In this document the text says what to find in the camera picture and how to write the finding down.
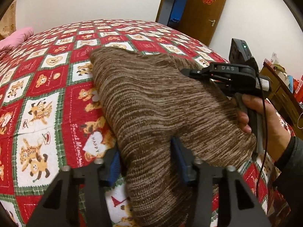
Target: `striped knitted fabric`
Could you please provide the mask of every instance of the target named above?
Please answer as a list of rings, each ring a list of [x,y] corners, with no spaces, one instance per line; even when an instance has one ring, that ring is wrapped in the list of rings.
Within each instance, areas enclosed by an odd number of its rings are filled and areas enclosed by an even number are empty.
[[[239,167],[255,137],[237,127],[236,109],[212,83],[183,76],[195,62],[168,54],[140,55],[103,47],[91,54],[105,117],[127,168],[127,190],[141,226],[178,226],[189,211],[170,158],[170,139],[212,165]]]

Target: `red bag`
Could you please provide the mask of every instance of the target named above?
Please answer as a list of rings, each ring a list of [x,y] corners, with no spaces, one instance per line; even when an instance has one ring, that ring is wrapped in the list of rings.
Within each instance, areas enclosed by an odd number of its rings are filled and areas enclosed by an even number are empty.
[[[298,84],[298,87],[296,88],[294,92],[294,97],[298,102],[300,102],[303,98],[303,76],[301,77],[301,80]]]
[[[295,92],[295,90],[298,88],[299,80],[296,80],[296,79],[293,79],[293,80],[294,80],[294,88],[293,88],[293,90]]]

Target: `wooden cabinet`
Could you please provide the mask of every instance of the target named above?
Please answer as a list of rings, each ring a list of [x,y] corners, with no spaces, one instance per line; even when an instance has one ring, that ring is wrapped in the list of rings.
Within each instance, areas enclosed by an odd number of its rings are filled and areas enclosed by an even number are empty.
[[[298,126],[303,127],[303,115],[300,118],[303,110],[299,103],[289,91],[288,87],[275,73],[275,70],[271,67],[269,62],[264,62],[260,74],[269,77],[271,82],[272,93],[269,95],[268,99],[283,119],[292,126],[296,136],[303,139],[303,130],[298,128]]]

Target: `wooden door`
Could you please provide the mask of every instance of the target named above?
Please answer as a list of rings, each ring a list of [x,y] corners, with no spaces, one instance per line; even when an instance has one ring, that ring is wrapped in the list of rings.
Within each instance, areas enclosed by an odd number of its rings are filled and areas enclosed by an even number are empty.
[[[187,0],[178,31],[209,45],[226,0]]]

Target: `bed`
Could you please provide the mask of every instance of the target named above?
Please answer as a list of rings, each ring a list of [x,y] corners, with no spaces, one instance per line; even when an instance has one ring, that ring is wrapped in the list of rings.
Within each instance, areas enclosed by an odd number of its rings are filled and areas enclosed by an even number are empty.
[[[203,67],[227,62],[178,31],[134,20],[100,19],[59,26],[34,35],[10,52],[0,62],[0,202],[18,226],[25,226],[60,168],[88,165],[115,144],[108,124],[102,122],[92,82],[89,52],[100,45],[146,55],[170,53]],[[281,124],[291,132],[283,119]],[[253,157],[239,169],[253,192],[262,159]],[[276,176],[268,157],[259,201],[272,222],[288,213],[285,201],[271,187]],[[217,225],[218,198],[215,194],[211,226]],[[107,189],[106,200],[113,226],[138,226],[129,218],[123,177]],[[85,226],[83,192],[79,206],[81,226]]]

